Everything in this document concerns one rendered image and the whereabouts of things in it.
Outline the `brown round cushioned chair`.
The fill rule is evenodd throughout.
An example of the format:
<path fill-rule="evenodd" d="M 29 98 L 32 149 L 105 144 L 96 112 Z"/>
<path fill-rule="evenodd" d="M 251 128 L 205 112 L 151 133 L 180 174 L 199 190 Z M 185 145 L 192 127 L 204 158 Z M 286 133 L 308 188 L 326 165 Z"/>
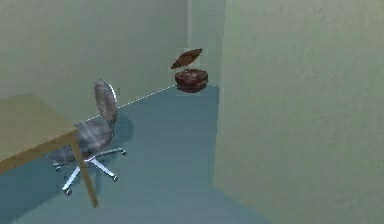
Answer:
<path fill-rule="evenodd" d="M 203 90 L 209 82 L 208 72 L 197 68 L 188 68 L 202 53 L 202 48 L 188 50 L 182 53 L 172 64 L 172 69 L 183 67 L 175 73 L 176 87 L 186 93 L 197 93 Z"/>

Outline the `wooden table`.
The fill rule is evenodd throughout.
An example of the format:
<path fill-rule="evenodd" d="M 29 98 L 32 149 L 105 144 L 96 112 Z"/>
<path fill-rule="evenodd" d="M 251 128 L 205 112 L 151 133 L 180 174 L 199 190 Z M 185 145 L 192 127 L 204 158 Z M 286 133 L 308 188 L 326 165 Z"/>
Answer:
<path fill-rule="evenodd" d="M 94 207 L 98 200 L 76 139 L 79 130 L 33 93 L 0 99 L 0 175 L 70 145 Z"/>

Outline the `grey office swivel chair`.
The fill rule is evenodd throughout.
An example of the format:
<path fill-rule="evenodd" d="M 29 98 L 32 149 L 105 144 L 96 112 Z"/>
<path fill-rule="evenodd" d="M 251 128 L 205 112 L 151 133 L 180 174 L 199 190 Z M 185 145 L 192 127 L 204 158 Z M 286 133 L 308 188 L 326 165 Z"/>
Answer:
<path fill-rule="evenodd" d="M 113 86 L 105 79 L 95 81 L 94 94 L 96 107 L 103 121 L 90 119 L 77 123 L 75 127 L 78 128 L 79 132 L 76 134 L 76 139 L 84 163 L 87 165 L 93 164 L 109 176 L 112 181 L 116 182 L 118 176 L 99 162 L 97 158 L 117 152 L 124 156 L 127 153 L 122 147 L 107 150 L 115 136 L 115 124 L 118 118 L 117 96 Z M 76 161 L 71 145 L 55 150 L 49 154 L 49 157 L 53 160 L 53 166 L 57 172 L 63 166 Z M 65 195 L 70 196 L 72 194 L 71 186 L 79 173 L 80 167 L 77 165 L 61 188 Z"/>

